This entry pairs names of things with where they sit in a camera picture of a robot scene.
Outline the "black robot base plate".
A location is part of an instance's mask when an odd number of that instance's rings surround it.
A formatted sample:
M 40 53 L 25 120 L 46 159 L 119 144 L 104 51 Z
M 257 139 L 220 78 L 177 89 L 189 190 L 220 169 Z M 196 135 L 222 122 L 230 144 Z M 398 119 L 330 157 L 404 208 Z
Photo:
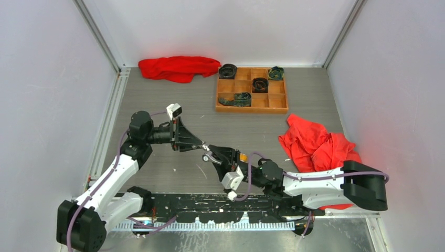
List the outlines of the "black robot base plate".
M 225 194 L 173 194 L 155 193 L 151 198 L 152 208 L 132 214 L 132 218 L 154 217 L 165 223 L 176 217 L 178 223 L 201 223 L 213 221 L 238 223 L 244 214 L 250 224 L 283 223 L 307 217 L 309 209 L 302 206 L 301 198 L 284 197 L 274 200 L 265 195 L 253 194 L 241 202 L 230 201 Z

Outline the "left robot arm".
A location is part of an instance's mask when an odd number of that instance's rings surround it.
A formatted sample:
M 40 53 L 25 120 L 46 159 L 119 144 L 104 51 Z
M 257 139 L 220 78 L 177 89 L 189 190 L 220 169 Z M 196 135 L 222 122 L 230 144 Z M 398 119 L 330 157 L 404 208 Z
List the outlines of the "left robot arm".
M 57 242 L 69 251 L 99 251 L 107 234 L 137 213 L 148 216 L 153 210 L 151 192 L 133 187 L 113 201 L 121 187 L 146 163 L 154 144 L 170 144 L 174 151 L 208 150 L 208 146 L 186 129 L 181 108 L 168 111 L 169 121 L 154 126 L 151 115 L 138 111 L 121 137 L 117 154 L 109 168 L 82 195 L 63 201 L 57 211 Z

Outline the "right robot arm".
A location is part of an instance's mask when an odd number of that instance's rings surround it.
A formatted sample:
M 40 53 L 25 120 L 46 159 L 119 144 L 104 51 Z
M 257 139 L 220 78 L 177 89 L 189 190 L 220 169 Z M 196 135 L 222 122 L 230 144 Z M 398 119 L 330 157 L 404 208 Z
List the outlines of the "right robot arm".
M 386 211 L 386 173 L 356 161 L 347 160 L 341 167 L 322 172 L 286 172 L 271 159 L 260 157 L 258 164 L 239 150 L 204 145 L 203 161 L 215 167 L 218 178 L 235 200 L 241 183 L 262 189 L 274 200 L 296 197 L 291 208 L 303 216 L 310 210 L 356 205 L 368 211 Z

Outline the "chrome metal faucet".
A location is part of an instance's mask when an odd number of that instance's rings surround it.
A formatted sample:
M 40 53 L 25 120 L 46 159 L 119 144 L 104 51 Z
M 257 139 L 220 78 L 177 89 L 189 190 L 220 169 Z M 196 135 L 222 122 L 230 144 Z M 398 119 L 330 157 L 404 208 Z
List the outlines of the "chrome metal faucet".
M 211 162 L 211 163 L 218 164 L 218 165 L 222 164 L 221 160 L 217 159 L 216 157 L 213 157 L 213 152 L 210 150 L 210 148 L 206 144 L 202 145 L 202 149 L 205 151 L 204 154 L 202 155 L 202 160 L 204 162 L 208 162 L 208 163 Z

